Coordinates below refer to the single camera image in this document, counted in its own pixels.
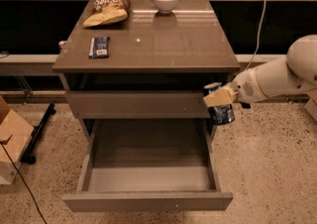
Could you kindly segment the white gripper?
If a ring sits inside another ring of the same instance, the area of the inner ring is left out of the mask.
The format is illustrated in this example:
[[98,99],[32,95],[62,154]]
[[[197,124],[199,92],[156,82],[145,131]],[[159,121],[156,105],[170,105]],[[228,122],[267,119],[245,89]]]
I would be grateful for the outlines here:
[[203,101],[207,107],[215,107],[232,104],[237,100],[243,103],[254,103],[262,99],[256,70],[254,68],[239,73],[231,83],[222,85],[220,82],[210,83],[204,86],[207,95]]

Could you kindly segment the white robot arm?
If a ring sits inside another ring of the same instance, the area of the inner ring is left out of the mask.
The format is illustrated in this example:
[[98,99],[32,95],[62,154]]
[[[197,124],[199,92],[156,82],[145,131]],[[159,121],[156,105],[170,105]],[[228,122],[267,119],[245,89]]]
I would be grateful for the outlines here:
[[317,36],[295,41],[287,55],[249,68],[232,82],[203,98],[207,107],[255,103],[279,95],[303,94],[317,88]]

